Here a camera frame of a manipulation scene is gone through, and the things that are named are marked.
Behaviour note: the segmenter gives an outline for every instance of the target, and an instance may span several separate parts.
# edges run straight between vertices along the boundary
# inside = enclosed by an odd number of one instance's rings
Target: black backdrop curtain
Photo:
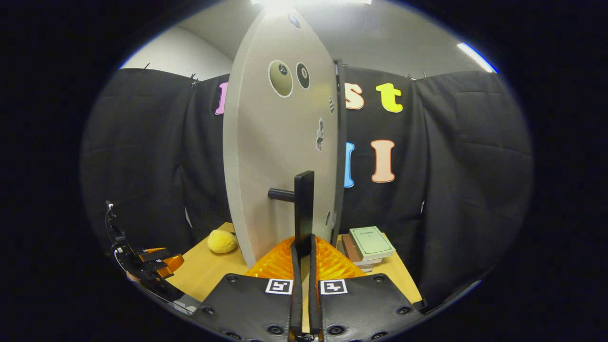
[[[347,110],[354,186],[344,192],[340,231],[378,226],[435,306],[494,265],[519,230],[532,180],[523,115],[496,74],[345,73],[365,105]],[[108,246],[106,199],[136,247],[184,253],[230,222],[223,116],[215,114],[228,78],[192,86],[179,75],[121,69],[100,94],[83,139],[81,182],[92,226]],[[384,83],[401,91],[402,111],[382,106],[376,86]],[[378,139],[395,143],[388,183],[371,180],[370,143]]]

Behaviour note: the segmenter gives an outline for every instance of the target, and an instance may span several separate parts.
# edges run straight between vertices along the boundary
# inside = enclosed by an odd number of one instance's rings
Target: ceiling
[[[350,66],[415,78],[483,70],[457,47],[462,40],[400,4],[373,0],[371,5],[301,5],[295,9],[330,55]],[[178,26],[234,60],[247,29],[261,10],[262,5],[248,0],[226,0]]]

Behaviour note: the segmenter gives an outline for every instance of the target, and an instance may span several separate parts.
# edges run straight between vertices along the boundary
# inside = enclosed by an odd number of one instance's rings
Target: white wall
[[[163,32],[120,67],[161,70],[200,81],[230,74],[232,60],[194,33],[179,27]]]

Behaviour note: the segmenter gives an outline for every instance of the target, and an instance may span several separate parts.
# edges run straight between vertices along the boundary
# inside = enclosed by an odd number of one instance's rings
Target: green book
[[[395,247],[382,235],[378,227],[352,228],[349,232],[361,261],[391,256]]]

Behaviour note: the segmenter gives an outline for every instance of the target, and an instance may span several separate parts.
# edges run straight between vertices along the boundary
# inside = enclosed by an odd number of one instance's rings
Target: stack of books
[[[342,235],[338,250],[363,272],[371,272],[374,265],[389,257],[395,248],[378,227],[353,228]]]

